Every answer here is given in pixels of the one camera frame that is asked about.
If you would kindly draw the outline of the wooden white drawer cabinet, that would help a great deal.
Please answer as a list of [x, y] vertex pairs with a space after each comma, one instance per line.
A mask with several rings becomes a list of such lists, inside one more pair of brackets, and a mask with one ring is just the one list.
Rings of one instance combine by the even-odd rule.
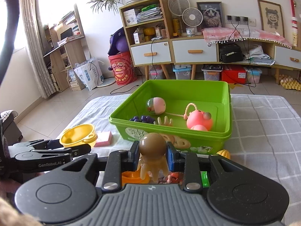
[[[162, 18], [138, 24], [127, 24], [125, 12], [152, 4], [159, 5]], [[165, 69], [165, 66], [171, 63], [188, 64], [192, 65], [192, 70], [195, 71], [198, 64], [220, 63], [219, 49], [226, 41], [209, 42], [203, 35], [174, 37], [173, 20], [167, 0], [142, 0], [120, 7], [119, 12], [134, 66], [143, 66], [145, 70], [148, 70], [152, 65], [160, 65]], [[133, 34], [137, 28], [154, 27], [160, 24], [167, 30], [165, 38], [135, 43]], [[243, 45], [245, 48], [256, 44], [261, 45], [263, 52], [275, 60], [272, 67], [275, 68], [276, 73], [279, 73], [281, 69], [300, 70], [300, 50], [298, 48], [289, 47], [276, 40], [244, 36], [233, 29], [230, 30], [230, 33], [233, 36], [232, 42]]]

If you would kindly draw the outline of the white desk fan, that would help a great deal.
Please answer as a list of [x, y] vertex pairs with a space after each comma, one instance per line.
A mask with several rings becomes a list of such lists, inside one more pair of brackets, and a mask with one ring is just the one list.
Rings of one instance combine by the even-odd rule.
[[182, 14], [183, 22], [189, 27], [197, 27], [203, 22], [203, 14], [196, 8], [187, 8]]

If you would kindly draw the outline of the purple toy grapes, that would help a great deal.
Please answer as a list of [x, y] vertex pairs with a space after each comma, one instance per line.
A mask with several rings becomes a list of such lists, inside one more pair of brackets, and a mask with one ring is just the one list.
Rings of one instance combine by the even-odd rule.
[[141, 115], [141, 116], [134, 116], [130, 119], [130, 121], [135, 122], [142, 122], [147, 124], [153, 124], [155, 122], [155, 119], [151, 116]]

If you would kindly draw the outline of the black bag on shelf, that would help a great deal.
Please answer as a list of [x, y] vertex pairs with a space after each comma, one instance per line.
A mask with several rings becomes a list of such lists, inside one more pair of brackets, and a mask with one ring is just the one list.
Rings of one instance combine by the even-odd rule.
[[234, 63], [243, 60], [241, 47], [236, 43], [225, 43], [219, 46], [219, 61]]

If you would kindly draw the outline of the pink pig squeeze toy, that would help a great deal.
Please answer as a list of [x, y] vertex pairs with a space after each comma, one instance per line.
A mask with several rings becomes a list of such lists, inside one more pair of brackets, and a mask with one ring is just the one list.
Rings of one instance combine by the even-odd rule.
[[183, 115], [168, 113], [172, 116], [181, 117], [186, 122], [186, 126], [190, 130], [196, 131], [210, 131], [213, 127], [213, 119], [210, 112], [204, 112], [197, 108], [196, 104], [189, 103]]

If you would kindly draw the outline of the framed cartoon drawing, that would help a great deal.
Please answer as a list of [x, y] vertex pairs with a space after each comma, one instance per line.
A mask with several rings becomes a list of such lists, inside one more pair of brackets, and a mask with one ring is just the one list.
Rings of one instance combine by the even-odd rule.
[[281, 5], [265, 0], [257, 1], [262, 30], [284, 37], [285, 30]]

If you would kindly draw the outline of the grey checked table cloth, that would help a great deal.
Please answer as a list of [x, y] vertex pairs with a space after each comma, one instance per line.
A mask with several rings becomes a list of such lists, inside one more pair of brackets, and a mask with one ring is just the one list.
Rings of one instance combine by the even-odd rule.
[[[109, 116], [129, 95], [102, 96], [91, 100], [67, 125], [92, 124], [96, 132], [110, 131], [111, 145], [94, 148], [100, 157], [127, 150]], [[232, 94], [232, 135], [224, 144], [231, 159], [285, 187], [289, 206], [284, 223], [300, 221], [300, 116], [281, 96]]]

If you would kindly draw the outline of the pink checked cloth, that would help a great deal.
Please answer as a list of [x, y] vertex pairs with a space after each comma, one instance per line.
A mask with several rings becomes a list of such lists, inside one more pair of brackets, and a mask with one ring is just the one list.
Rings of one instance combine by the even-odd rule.
[[263, 30], [236, 29], [235, 27], [213, 27], [203, 29], [202, 33], [204, 36], [204, 40], [210, 44], [250, 39], [276, 43], [281, 46], [292, 49], [292, 44], [289, 41], [287, 41], [283, 36]]

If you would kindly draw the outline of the yellow toy pot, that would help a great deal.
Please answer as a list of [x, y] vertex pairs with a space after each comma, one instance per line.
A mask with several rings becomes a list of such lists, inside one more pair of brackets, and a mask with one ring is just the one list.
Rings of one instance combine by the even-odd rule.
[[82, 144], [88, 144], [91, 147], [95, 146], [97, 141], [97, 133], [92, 124], [81, 124], [73, 128], [63, 131], [59, 139], [59, 143], [65, 148], [75, 147]]

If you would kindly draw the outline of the orange toy dish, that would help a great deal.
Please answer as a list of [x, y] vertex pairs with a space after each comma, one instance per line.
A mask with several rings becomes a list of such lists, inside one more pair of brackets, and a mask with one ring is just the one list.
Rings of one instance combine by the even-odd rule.
[[122, 173], [122, 185], [125, 184], [148, 184], [150, 182], [150, 176], [146, 174], [145, 179], [140, 178], [140, 170], [126, 171]]

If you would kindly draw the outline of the red printed bag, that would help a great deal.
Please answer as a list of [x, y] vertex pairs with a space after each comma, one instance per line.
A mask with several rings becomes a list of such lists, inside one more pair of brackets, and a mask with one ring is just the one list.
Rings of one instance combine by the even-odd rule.
[[111, 64], [110, 70], [114, 73], [117, 85], [123, 86], [136, 81], [137, 75], [129, 51], [108, 58]]

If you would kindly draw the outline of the white paper shopping bag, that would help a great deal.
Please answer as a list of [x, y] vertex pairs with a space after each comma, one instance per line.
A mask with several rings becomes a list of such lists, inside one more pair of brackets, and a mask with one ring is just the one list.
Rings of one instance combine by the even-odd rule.
[[74, 65], [74, 72], [89, 91], [104, 83], [100, 63], [95, 57]]

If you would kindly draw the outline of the framed cat picture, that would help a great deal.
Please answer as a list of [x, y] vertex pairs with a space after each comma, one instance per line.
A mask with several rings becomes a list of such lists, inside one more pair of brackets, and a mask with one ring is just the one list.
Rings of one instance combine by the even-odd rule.
[[222, 2], [197, 2], [196, 4], [203, 15], [202, 29], [224, 27]]

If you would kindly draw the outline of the toy corn cob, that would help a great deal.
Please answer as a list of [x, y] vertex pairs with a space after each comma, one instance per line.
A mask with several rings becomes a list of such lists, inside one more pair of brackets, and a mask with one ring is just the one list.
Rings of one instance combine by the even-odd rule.
[[227, 158], [227, 159], [230, 159], [231, 158], [231, 154], [228, 150], [220, 150], [217, 152], [217, 154]]

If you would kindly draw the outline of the yellow egg tray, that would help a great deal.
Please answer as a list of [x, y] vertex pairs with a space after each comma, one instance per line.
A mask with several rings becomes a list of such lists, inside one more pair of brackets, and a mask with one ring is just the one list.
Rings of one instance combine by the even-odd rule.
[[286, 90], [301, 91], [300, 79], [293, 78], [289, 75], [279, 75], [279, 84]]

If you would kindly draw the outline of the pink clear egg toy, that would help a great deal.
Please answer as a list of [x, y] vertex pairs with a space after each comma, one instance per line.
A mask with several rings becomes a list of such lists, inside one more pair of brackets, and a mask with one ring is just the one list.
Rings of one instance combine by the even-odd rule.
[[153, 97], [147, 100], [146, 108], [153, 115], [163, 114], [166, 110], [166, 103], [161, 97]]

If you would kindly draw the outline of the green plastic storage box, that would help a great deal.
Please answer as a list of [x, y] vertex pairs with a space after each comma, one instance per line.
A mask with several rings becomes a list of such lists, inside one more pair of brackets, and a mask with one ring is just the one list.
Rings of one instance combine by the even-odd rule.
[[[148, 112], [146, 102], [161, 97], [166, 103], [163, 114]], [[189, 103], [210, 112], [213, 127], [210, 131], [190, 130], [185, 120], [168, 113], [183, 115]], [[134, 116], [151, 116], [153, 124], [130, 121]], [[173, 126], [158, 125], [157, 118], [173, 119]], [[221, 81], [148, 80], [136, 89], [109, 117], [124, 140], [140, 140], [148, 133], [159, 133], [178, 150], [200, 154], [216, 153], [232, 134], [231, 96], [228, 84]]]

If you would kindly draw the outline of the red cardboard box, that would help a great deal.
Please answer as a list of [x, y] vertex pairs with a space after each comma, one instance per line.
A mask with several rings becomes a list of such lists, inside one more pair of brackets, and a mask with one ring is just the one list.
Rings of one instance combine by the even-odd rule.
[[241, 65], [224, 65], [221, 80], [229, 84], [245, 84], [246, 70]]

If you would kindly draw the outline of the tan rubber hand toy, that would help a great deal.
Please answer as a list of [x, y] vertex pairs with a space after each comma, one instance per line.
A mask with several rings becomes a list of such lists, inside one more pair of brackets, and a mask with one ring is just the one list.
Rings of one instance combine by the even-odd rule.
[[157, 123], [158, 123], [158, 125], [172, 127], [173, 126], [173, 119], [168, 118], [167, 116], [164, 116], [164, 119], [162, 119], [161, 117], [158, 117], [157, 118]]

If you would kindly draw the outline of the wooden desk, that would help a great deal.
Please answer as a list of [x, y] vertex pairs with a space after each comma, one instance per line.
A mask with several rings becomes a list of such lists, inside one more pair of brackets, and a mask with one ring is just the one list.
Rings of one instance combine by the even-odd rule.
[[43, 58], [56, 92], [68, 88], [71, 91], [83, 90], [85, 85], [74, 72], [76, 64], [86, 61], [85, 34], [77, 5], [58, 24], [45, 25], [44, 32], [50, 51]]

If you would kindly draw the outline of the pink sticky note block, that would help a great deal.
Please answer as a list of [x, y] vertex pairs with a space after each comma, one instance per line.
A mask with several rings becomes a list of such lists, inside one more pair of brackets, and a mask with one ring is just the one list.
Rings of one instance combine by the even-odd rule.
[[95, 142], [95, 147], [108, 146], [112, 141], [111, 131], [102, 131], [97, 133], [97, 140]]

